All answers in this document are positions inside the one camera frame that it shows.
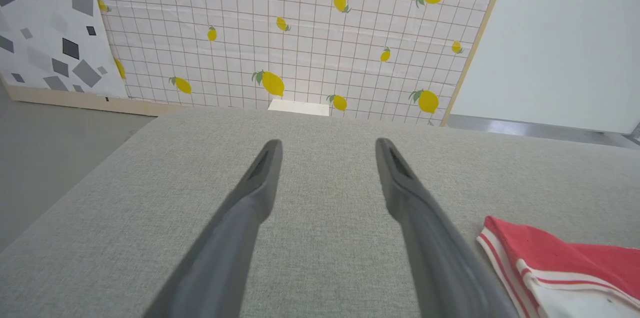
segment red stripe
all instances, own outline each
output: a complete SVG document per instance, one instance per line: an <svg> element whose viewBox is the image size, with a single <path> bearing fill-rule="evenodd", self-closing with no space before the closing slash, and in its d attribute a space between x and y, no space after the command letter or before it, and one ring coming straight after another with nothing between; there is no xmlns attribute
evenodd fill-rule
<svg viewBox="0 0 640 318"><path fill-rule="evenodd" d="M525 268L524 270L522 270L520 275L521 275L522 278L524 278L524 276L527 273L531 273L531 275L533 277L535 277L535 279L539 280L542 283L547 283L547 284L566 284L568 286L570 286L572 284L592 284L594 286L600 286L600 287L611 289L613 291L617 291L618 293L620 293L624 297L627 297L627 298L629 297L627 295L627 293L624 293L623 291L620 291L618 288L615 288L613 286L608 286L606 284L602 284L602 283L598 283L598 282L593 282L593 281L590 281L590 280L548 280L548 279L541 279L540 277L537 277L535 274L533 274L533 272L529 268Z"/></svg>
<svg viewBox="0 0 640 318"><path fill-rule="evenodd" d="M516 300L518 300L518 304L520 305L520 308L522 308L522 312L524 312L525 317L526 318L530 318L528 311L524 307L524 304L522 304L522 300L521 300L520 296L518 295L518 293L516 293L516 291L514 290L514 287L512 286L512 283L507 278L507 275L505 273L505 268L503 267L503 263L500 261L500 257L498 257L498 253L496 252L496 249L491 244L491 242L489 242L489 240L487 239L485 234L480 233L480 238L482 238L482 240L486 243L486 245L489 246L489 249L491 250L491 254L493 254L493 257L495 258L495 261L498 262L498 267L500 267L500 272L502 272L502 276L504 277L504 280L509 285L509 288L512 291L513 295L515 296Z"/></svg>

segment grid pattern paper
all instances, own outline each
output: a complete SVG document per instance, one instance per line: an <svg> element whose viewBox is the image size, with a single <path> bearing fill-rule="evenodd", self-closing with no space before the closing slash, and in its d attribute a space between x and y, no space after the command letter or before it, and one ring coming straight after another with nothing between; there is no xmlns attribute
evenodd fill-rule
<svg viewBox="0 0 640 318"><path fill-rule="evenodd" d="M267 109L276 96L266 78L253 79L263 70L281 78L283 99L329 104L331 116L429 125L441 123L489 4L346 0L350 11L341 12L334 0L103 2L132 99ZM187 81L190 94L170 77ZM410 99L416 90L438 97L433 114Z"/></svg>

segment gray floor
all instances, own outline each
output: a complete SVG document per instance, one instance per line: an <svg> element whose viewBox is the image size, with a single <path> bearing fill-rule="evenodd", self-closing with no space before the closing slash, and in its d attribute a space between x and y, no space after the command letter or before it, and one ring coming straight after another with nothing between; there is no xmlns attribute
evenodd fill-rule
<svg viewBox="0 0 640 318"><path fill-rule="evenodd" d="M0 252L153 118L13 102L0 85ZM640 149L619 134L452 115L448 125Z"/></svg>

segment red and white cloth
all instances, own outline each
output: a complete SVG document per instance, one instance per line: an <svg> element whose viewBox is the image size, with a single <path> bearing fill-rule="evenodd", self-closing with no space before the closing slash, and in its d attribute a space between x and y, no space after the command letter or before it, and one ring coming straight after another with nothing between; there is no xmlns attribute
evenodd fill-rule
<svg viewBox="0 0 640 318"><path fill-rule="evenodd" d="M477 241L521 317L640 317L640 250L565 243L491 216Z"/></svg>

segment red cloth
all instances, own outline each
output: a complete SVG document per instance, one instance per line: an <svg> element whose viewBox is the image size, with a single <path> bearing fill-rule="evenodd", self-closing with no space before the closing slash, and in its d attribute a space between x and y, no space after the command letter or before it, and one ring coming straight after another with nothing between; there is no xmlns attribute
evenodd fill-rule
<svg viewBox="0 0 640 318"><path fill-rule="evenodd" d="M491 216L477 240L523 317L538 316L548 301L537 295L537 287L546 289L544 296L549 289L613 295L640 313L640 250L565 243L535 227Z"/></svg>

